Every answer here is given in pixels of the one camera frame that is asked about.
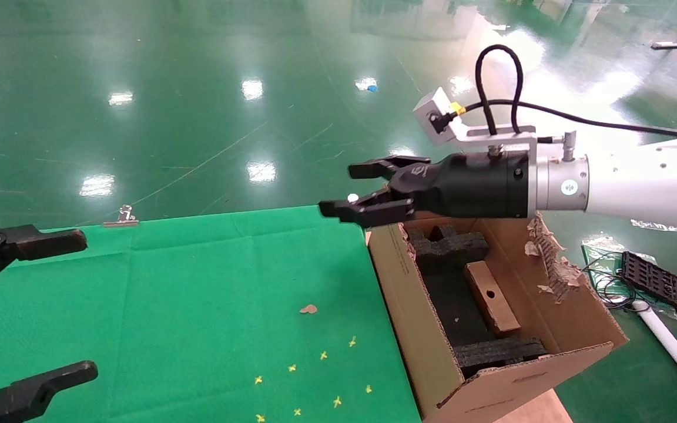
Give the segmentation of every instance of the black plastic tray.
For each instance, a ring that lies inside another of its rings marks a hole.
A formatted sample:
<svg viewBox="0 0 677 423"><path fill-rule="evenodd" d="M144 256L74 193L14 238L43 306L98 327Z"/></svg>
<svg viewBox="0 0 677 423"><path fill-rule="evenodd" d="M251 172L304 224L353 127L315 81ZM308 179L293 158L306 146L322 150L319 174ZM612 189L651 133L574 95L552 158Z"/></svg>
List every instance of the black plastic tray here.
<svg viewBox="0 0 677 423"><path fill-rule="evenodd" d="M621 278L635 289L677 311L677 276L628 251L623 253Z"/></svg>

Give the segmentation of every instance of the black cable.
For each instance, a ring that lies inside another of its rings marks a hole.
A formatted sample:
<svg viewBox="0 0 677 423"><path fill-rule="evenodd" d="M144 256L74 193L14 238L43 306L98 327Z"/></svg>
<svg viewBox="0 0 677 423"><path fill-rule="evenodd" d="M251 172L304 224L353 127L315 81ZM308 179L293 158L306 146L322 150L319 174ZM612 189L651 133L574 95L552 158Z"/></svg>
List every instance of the black cable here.
<svg viewBox="0 0 677 423"><path fill-rule="evenodd" d="M487 103L488 103L488 107L489 107L489 105L511 105L511 106L513 106L514 100L497 99L497 100L488 100ZM559 112L558 110L555 110L553 108L548 108L548 107L541 106L541 105L535 105L535 104L532 104L532 103L519 101L518 105L521 106L521 107L525 107L525 108L534 108L535 110L540 110L540 112L550 113L551 115L556 115L556 116L559 116L561 118L564 118L564 119L567 119L567 120L572 120L572 121L578 122L578 123L585 123L586 125L600 126L602 128L623 129L623 130L626 130L626 131L645 132L645 133L649 133L649 134L659 134L659 135L664 135L664 136L677 137L677 129L661 128L659 126L629 125L629 124L626 124L626 123L599 122L598 120L585 119L583 117L570 115L569 113ZM483 103L479 102L479 103L475 103L475 104L468 105L467 107L465 107L467 112L469 112L470 110L475 110L477 108L484 108Z"/></svg>
<svg viewBox="0 0 677 423"><path fill-rule="evenodd" d="M487 121L487 129L490 131L490 135L497 135L498 132L495 127L495 119L492 117L490 102L487 101L487 96L484 93L484 86L482 84L482 62L484 61L484 57L487 56L489 52L496 50L505 51L505 53L513 59L514 65L516 66L516 91L514 93L514 99L510 103L511 127L515 133L520 133L521 129L519 129L518 123L516 122L516 110L520 105L521 89L524 88L524 70L521 67L521 60L516 56L516 53L505 45L491 45L484 49L479 57L477 57L477 62L475 64L475 85L477 86L477 93L479 93L480 96L480 105L483 109L482 112L484 112L484 118Z"/></svg>
<svg viewBox="0 0 677 423"><path fill-rule="evenodd" d="M610 279L607 281L607 283L604 284L604 286L602 286L600 289L598 289L597 284L594 283L593 278L591 278L590 275L589 281L594 291L597 292L597 297L599 297L599 299L605 303L605 307L608 310L625 310L631 311L632 313L640 313L640 311L649 310L651 308L649 301L645 297L642 297L641 294L639 294L639 292L625 279L621 278L621 276L616 275L614 273L610 273L609 271L599 270L598 268L591 268L592 265L594 265L594 263L597 263L600 260L602 260L602 258L608 257L609 255L613 254L623 254L623 253L618 251L607 252L605 254L600 255L596 259L592 260L584 268L581 269L581 271L586 271L586 273L591 273L592 271L594 271L594 273L599 273L604 276L610 276ZM610 284L614 282L621 282L621 284L623 284L626 287L626 289L628 290L627 298L618 302L615 302L615 300L611 298L611 296L608 294L608 287L610 286ZM644 302L646 302L647 308L644 308L644 310L636 310L634 308L634 301L636 300L643 300Z"/></svg>

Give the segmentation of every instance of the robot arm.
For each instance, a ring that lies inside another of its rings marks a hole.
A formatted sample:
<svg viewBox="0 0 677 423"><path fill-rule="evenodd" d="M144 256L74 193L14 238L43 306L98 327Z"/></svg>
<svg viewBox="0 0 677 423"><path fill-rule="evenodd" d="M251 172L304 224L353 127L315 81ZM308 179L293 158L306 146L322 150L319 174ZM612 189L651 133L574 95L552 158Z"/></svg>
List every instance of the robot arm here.
<svg viewBox="0 0 677 423"><path fill-rule="evenodd" d="M414 218L417 211L451 217L531 217L536 210L575 210L677 226L677 139L624 153L574 155L575 132L562 156L540 156L533 126L467 127L438 88L414 108L435 145L462 153L438 163L390 156L349 166L353 179L388 184L357 201L320 202L326 217L373 227Z"/></svg>

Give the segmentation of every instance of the cardboard box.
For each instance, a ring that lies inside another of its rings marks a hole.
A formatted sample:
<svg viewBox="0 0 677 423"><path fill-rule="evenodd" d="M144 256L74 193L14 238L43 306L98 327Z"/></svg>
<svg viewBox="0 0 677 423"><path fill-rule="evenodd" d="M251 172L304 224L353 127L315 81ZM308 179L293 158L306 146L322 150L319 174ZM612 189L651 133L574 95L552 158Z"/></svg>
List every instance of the cardboard box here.
<svg viewBox="0 0 677 423"><path fill-rule="evenodd" d="M522 219L430 217L405 224L425 235L439 224L452 224L459 233L483 233L491 248L487 267L521 325L509 335L537 337L550 353L480 370L467 380L430 303L403 225L373 228L371 256L424 423L492 423L628 342L586 278L559 259L561 247L551 245L554 239L542 219L536 220L537 229ZM527 254L535 251L542 254ZM467 283L463 275L461 283Z"/></svg>

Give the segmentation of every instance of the green cloth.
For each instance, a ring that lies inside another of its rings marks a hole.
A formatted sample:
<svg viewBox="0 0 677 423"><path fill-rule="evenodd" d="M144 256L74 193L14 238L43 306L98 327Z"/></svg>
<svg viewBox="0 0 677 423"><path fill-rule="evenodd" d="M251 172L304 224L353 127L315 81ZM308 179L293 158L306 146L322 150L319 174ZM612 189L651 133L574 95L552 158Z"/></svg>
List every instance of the green cloth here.
<svg viewBox="0 0 677 423"><path fill-rule="evenodd" d="M39 421L419 422L357 227L304 207L84 232L0 274L0 388L99 367Z"/></svg>

